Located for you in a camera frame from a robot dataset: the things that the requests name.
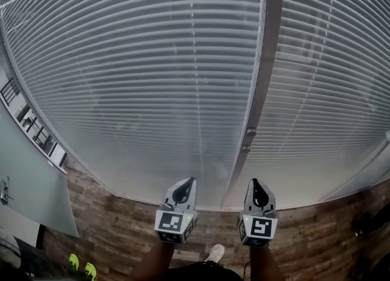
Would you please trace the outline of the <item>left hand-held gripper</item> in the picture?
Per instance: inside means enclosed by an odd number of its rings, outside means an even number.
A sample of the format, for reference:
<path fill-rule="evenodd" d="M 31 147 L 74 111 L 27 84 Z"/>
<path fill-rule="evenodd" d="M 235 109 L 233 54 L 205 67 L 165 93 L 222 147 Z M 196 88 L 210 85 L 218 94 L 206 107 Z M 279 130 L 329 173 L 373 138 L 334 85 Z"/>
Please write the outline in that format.
<path fill-rule="evenodd" d="M 185 244 L 197 224 L 194 210 L 197 198 L 197 181 L 183 179 L 171 186 L 156 211 L 155 232 L 165 243 Z"/>

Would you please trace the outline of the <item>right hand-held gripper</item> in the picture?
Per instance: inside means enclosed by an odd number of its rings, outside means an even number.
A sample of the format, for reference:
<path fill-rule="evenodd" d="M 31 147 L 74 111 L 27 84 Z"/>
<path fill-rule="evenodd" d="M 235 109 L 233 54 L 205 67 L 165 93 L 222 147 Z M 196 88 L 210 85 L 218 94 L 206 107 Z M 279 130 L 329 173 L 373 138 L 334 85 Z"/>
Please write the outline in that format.
<path fill-rule="evenodd" d="M 275 196 L 270 188 L 259 179 L 251 179 L 244 200 L 245 211 L 238 218 L 243 246 L 266 247 L 274 239 L 278 223 L 275 206 Z"/>

